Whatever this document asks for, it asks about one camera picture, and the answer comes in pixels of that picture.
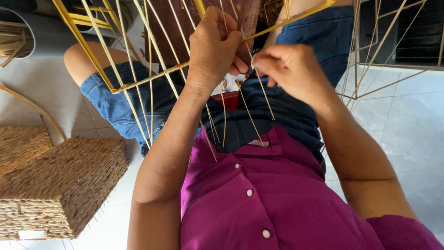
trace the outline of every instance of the wooden board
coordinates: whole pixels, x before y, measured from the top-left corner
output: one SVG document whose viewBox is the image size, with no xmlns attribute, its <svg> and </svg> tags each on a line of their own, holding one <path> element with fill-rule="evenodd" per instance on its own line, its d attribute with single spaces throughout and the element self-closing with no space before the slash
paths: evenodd
<svg viewBox="0 0 444 250">
<path fill-rule="evenodd" d="M 178 20 L 182 27 L 182 31 L 185 35 L 186 42 L 188 45 L 190 44 L 189 37 L 194 32 L 193 26 L 191 25 L 190 19 L 186 13 L 186 10 L 181 8 L 180 1 L 181 0 L 171 0 L 174 10 L 176 11 Z M 176 50 L 177 57 L 180 63 L 184 63 L 190 60 L 188 56 L 188 52 L 186 51 L 186 47 L 184 45 L 182 36 L 180 34 L 179 28 L 176 24 L 176 21 L 173 16 L 173 12 L 167 0 L 151 0 L 154 9 L 156 10 L 163 26 L 166 29 L 168 36 L 170 37 L 171 43 L 173 44 L 174 49 Z M 187 7 L 190 11 L 191 17 L 197 26 L 200 22 L 199 13 L 194 5 L 194 0 L 185 0 Z M 203 0 L 206 7 L 216 6 L 220 8 L 219 0 Z M 260 0 L 233 0 L 233 4 L 237 6 L 242 2 L 245 5 L 244 13 L 242 15 L 242 29 L 245 33 L 245 36 L 251 36 L 256 33 L 256 24 L 259 15 L 259 7 Z M 222 0 L 222 4 L 224 6 L 225 12 L 230 14 L 235 20 L 235 15 L 233 8 L 231 7 L 230 0 Z M 162 29 L 158 21 L 156 20 L 151 8 L 148 7 L 148 20 L 150 23 L 150 28 L 153 32 L 153 35 L 156 38 L 157 44 L 159 46 L 160 53 L 165 61 L 166 65 L 176 65 L 177 61 L 173 55 L 173 52 L 168 44 L 167 38 L 163 34 Z M 248 41 L 249 48 L 253 47 L 253 40 Z M 152 47 L 153 52 L 153 62 L 159 63 L 159 59 L 155 54 L 154 48 Z M 148 56 L 148 36 L 145 36 L 145 54 L 146 60 L 149 60 Z M 246 49 L 246 46 L 242 46 L 237 51 L 237 56 L 241 58 L 247 65 L 250 63 L 250 55 Z"/>
</svg>

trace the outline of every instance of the person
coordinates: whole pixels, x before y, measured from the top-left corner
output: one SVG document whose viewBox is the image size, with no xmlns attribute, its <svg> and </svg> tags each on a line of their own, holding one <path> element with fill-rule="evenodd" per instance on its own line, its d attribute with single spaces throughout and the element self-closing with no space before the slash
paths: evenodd
<svg viewBox="0 0 444 250">
<path fill-rule="evenodd" d="M 253 73 L 241 86 L 245 103 L 239 97 L 238 108 L 227 111 L 225 144 L 209 136 L 217 162 L 204 134 L 210 134 L 204 105 L 222 142 L 223 107 L 210 95 L 227 72 L 248 69 L 235 56 L 241 34 L 228 14 L 208 8 L 191 35 L 179 99 L 168 82 L 153 81 L 150 150 L 123 93 L 110 93 L 79 45 L 66 52 L 66 67 L 82 93 L 146 154 L 132 197 L 128 249 L 443 249 L 412 211 L 382 149 L 335 93 L 347 67 L 350 4 L 344 0 L 270 34 L 253 66 L 275 120 Z M 90 46 L 118 88 L 101 46 Z M 133 82 L 127 55 L 111 55 L 123 82 Z M 133 63 L 137 80 L 149 76 Z M 140 87 L 150 124 L 149 85 Z M 144 124 L 137 92 L 128 94 Z M 318 125 L 348 204 L 325 184 Z"/>
</svg>

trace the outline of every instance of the bundle of straw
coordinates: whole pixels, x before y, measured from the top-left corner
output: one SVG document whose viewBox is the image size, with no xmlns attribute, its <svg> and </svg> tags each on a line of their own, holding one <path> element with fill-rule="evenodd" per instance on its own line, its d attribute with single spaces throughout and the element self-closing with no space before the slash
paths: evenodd
<svg viewBox="0 0 444 250">
<path fill-rule="evenodd" d="M 13 58 L 28 55 L 33 48 L 31 31 L 26 24 L 0 21 L 0 59 L 7 58 L 0 68 Z"/>
</svg>

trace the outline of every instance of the white tile floor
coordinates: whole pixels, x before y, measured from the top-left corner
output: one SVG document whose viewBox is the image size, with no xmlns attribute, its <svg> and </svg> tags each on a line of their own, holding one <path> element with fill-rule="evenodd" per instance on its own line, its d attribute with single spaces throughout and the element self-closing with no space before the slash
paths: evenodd
<svg viewBox="0 0 444 250">
<path fill-rule="evenodd" d="M 132 29 L 132 41 L 143 48 L 138 37 L 141 30 Z M 358 95 L 413 73 L 371 69 Z M 112 137 L 119 133 L 104 120 L 79 91 L 64 67 L 62 58 L 14 60 L 0 69 L 0 81 L 23 94 L 46 110 L 67 137 Z M 337 91 L 341 92 L 340 81 Z M 354 90 L 351 68 L 345 90 Z M 422 222 L 444 242 L 444 75 L 424 73 L 384 90 L 365 96 L 353 104 L 353 115 L 380 143 L 395 168 L 408 201 Z M 0 92 L 0 126 L 41 125 L 40 113 L 22 101 Z M 61 137 L 48 126 L 54 144 Z M 111 192 L 102 209 L 78 239 L 72 241 L 0 242 L 7 250 L 125 249 L 129 203 L 137 171 L 142 162 L 135 140 L 125 140 L 128 171 Z M 337 175 L 330 160 L 327 185 L 343 199 Z"/>
</svg>

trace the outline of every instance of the woven storage box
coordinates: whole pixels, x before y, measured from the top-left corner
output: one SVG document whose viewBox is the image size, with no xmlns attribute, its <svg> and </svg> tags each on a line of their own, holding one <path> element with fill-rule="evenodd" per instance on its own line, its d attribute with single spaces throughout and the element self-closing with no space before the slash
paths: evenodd
<svg viewBox="0 0 444 250">
<path fill-rule="evenodd" d="M 45 127 L 0 127 L 0 177 L 52 148 Z"/>
<path fill-rule="evenodd" d="M 127 170 L 125 144 L 71 138 L 0 178 L 0 240 L 20 231 L 74 239 Z"/>
</svg>

